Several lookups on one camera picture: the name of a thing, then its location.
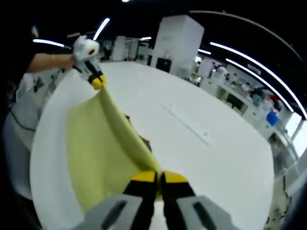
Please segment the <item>person's left hand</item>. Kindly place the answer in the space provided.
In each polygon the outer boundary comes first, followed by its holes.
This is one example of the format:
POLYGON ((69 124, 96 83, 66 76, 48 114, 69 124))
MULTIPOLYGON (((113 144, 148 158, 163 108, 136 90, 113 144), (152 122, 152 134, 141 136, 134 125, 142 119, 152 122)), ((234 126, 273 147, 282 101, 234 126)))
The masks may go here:
POLYGON ((56 54, 52 56, 52 67, 58 69, 71 69, 76 65, 73 54, 56 54))

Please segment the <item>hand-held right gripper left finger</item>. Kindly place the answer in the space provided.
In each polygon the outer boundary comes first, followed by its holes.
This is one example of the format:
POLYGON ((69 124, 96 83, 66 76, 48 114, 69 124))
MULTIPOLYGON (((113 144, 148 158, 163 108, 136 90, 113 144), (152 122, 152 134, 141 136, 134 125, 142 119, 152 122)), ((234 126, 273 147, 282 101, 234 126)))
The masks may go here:
POLYGON ((89 209, 74 230, 148 230, 154 215, 157 173, 145 171, 131 178, 124 192, 89 209))

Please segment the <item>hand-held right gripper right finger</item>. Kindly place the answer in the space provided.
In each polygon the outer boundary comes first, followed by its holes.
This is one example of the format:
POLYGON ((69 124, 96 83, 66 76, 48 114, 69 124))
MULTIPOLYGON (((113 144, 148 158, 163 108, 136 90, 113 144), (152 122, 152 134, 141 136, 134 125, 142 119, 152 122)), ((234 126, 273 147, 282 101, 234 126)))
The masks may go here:
POLYGON ((236 230, 231 215, 204 195, 196 195, 181 174, 161 177, 164 217, 169 230, 236 230))

